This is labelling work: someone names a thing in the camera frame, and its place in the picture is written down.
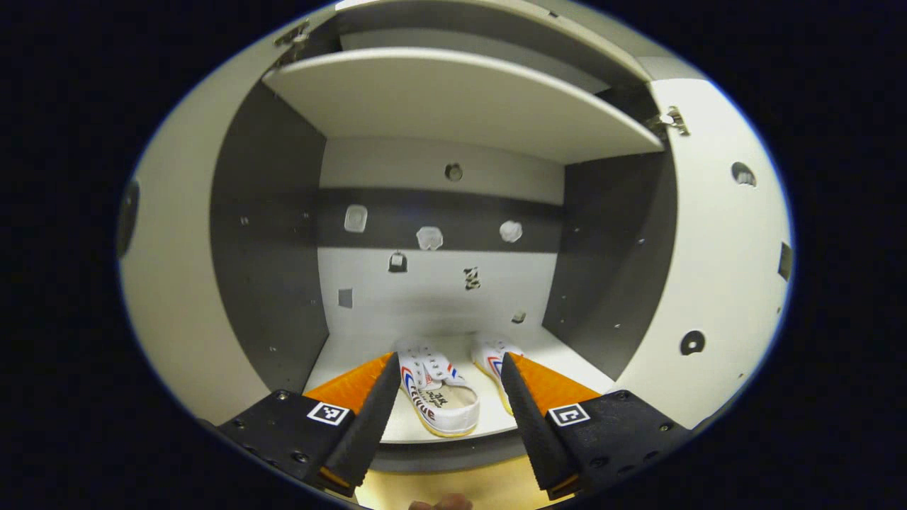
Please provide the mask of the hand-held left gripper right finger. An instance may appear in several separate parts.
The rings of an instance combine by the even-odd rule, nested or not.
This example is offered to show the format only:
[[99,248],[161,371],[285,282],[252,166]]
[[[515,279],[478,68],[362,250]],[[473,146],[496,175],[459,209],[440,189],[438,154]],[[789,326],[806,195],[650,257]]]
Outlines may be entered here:
[[536,482],[551,500],[614,487],[692,438],[628,390],[602,394],[526,356],[503,355],[501,381]]

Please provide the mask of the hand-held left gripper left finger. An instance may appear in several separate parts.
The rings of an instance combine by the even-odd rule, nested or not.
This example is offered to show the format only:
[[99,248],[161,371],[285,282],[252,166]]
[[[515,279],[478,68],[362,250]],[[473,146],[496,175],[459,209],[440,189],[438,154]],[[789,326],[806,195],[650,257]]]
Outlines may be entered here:
[[399,384],[398,355],[385,353],[314,390],[276,390],[216,430],[299,483],[352,497],[375,458]]

